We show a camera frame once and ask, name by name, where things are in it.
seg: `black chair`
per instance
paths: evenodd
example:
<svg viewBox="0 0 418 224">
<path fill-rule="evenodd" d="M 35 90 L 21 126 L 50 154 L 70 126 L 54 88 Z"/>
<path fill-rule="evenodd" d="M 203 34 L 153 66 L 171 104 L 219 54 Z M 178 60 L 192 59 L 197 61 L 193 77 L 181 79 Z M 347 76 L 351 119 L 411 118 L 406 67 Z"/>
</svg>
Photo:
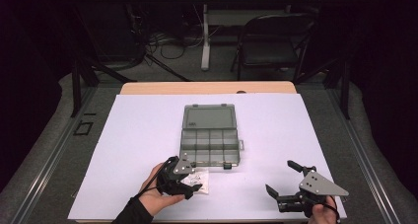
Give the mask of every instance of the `black chair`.
<svg viewBox="0 0 418 224">
<path fill-rule="evenodd" d="M 306 45 L 316 28 L 313 15 L 283 14 L 260 16 L 250 20 L 239 36 L 237 53 L 238 78 L 243 68 L 295 68 L 293 81 L 301 74 Z"/>
</svg>

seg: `chair seat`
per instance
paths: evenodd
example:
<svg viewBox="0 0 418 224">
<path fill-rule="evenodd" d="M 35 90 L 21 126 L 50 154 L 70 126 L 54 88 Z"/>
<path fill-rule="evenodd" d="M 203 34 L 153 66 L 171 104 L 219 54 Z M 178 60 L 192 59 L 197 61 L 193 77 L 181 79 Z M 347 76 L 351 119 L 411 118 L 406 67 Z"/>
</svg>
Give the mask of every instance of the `chair seat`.
<svg viewBox="0 0 418 224">
<path fill-rule="evenodd" d="M 245 66 L 293 64 L 299 60 L 289 41 L 246 42 L 242 57 Z"/>
</svg>

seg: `chair backrest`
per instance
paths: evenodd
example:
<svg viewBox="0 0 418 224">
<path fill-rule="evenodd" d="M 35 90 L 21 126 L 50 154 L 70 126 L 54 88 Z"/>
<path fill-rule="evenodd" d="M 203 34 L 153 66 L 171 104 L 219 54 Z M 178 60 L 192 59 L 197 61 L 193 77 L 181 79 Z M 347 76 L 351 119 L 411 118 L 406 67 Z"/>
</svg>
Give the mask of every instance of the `chair backrest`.
<svg viewBox="0 0 418 224">
<path fill-rule="evenodd" d="M 243 36 L 296 36 L 309 34 L 316 28 L 316 19 L 310 14 L 265 15 L 248 21 Z"/>
</svg>

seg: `black sleeve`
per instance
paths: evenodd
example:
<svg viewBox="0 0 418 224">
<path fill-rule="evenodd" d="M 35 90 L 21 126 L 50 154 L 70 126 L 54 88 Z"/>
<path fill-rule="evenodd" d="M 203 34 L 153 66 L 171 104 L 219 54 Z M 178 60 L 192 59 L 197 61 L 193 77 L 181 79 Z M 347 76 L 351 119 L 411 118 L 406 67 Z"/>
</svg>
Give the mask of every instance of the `black sleeve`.
<svg viewBox="0 0 418 224">
<path fill-rule="evenodd" d="M 149 224 L 153 216 L 147 211 L 137 196 L 131 197 L 125 208 L 117 215 L 112 224 Z"/>
</svg>

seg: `person's left hand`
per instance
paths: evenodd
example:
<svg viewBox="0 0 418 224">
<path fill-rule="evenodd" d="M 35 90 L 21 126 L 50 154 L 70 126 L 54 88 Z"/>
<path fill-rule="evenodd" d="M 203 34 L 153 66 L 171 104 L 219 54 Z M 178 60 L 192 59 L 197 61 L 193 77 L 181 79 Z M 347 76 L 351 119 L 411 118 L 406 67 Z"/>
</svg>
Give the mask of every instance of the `person's left hand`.
<svg viewBox="0 0 418 224">
<path fill-rule="evenodd" d="M 140 191 L 145 188 L 147 183 L 154 177 L 154 175 L 158 172 L 160 167 L 163 166 L 162 163 L 157 165 L 152 171 L 148 179 L 142 184 Z M 139 201 L 145 206 L 147 211 L 152 215 L 155 216 L 159 213 L 163 208 L 168 207 L 170 205 L 176 204 L 182 200 L 184 200 L 184 195 L 173 195 L 173 196 L 162 196 L 159 191 L 155 188 L 157 186 L 157 179 L 154 179 L 151 185 L 148 188 L 151 188 L 148 191 L 145 191 L 140 197 Z"/>
</svg>

